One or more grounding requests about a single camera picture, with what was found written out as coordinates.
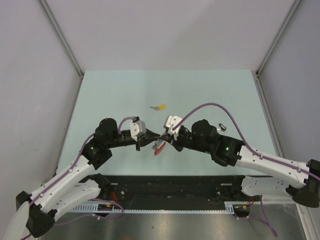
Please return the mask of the red handled key organizer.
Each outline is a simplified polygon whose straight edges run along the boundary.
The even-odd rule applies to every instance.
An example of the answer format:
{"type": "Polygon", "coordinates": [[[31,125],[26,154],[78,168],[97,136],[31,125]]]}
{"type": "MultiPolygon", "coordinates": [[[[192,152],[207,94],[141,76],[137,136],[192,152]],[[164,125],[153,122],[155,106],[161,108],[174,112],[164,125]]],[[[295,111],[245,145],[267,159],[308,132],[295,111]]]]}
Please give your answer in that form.
{"type": "Polygon", "coordinates": [[[151,149],[153,150],[153,155],[154,156],[158,156],[162,150],[165,148],[166,146],[166,141],[163,139],[158,139],[154,142],[154,145],[151,147],[151,149]]]}

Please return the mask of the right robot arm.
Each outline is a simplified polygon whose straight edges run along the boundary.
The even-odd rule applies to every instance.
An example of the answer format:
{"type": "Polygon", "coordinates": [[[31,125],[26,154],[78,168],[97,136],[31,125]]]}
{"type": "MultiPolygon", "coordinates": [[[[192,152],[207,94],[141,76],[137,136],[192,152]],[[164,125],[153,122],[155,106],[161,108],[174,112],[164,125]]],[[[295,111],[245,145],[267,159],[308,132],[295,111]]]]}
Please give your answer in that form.
{"type": "Polygon", "coordinates": [[[241,183],[230,188],[231,196],[242,201],[247,196],[276,195],[291,197],[309,208],[320,206],[320,163],[294,161],[252,148],[243,140],[218,133],[205,119],[195,122],[191,130],[180,124],[178,116],[168,116],[162,139],[178,152],[190,149],[209,154],[222,167],[233,166],[252,169],[267,176],[262,182],[246,176],[241,183]]]}

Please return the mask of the yellow tagged key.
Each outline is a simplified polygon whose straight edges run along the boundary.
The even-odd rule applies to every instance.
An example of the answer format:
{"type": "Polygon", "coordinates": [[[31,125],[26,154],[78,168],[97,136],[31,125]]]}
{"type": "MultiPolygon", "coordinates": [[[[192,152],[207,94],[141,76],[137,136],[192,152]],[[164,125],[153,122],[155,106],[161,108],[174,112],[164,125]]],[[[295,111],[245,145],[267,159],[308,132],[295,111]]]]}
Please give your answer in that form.
{"type": "Polygon", "coordinates": [[[161,105],[158,105],[158,106],[150,106],[150,108],[155,110],[155,111],[159,111],[159,110],[165,109],[166,105],[165,104],[161,104],[161,105]]]}

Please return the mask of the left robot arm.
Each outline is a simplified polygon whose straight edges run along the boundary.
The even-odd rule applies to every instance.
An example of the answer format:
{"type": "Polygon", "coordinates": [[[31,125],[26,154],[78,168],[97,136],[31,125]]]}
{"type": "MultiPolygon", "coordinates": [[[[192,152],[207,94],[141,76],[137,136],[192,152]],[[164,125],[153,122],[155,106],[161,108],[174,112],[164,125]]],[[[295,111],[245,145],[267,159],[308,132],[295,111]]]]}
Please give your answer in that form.
{"type": "Polygon", "coordinates": [[[83,202],[110,196],[111,183],[95,171],[112,157],[112,148],[134,145],[139,151],[160,139],[160,134],[147,129],[139,117],[130,120],[129,129],[122,130],[115,119],[104,118],[62,172],[31,193],[21,191],[16,196],[17,209],[28,205],[23,222],[29,236],[43,236],[60,217],[83,202]]]}

